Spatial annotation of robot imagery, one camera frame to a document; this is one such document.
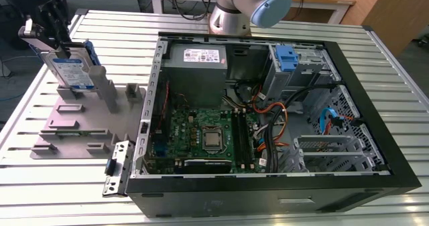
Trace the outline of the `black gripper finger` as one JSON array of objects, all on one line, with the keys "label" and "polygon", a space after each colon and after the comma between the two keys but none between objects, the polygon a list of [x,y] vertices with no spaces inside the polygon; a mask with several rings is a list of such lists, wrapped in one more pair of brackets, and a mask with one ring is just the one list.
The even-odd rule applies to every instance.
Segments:
[{"label": "black gripper finger", "polygon": [[67,4],[45,4],[43,7],[45,29],[48,38],[53,42],[56,56],[69,58],[71,53],[67,44],[71,42],[69,29],[71,24]]}]

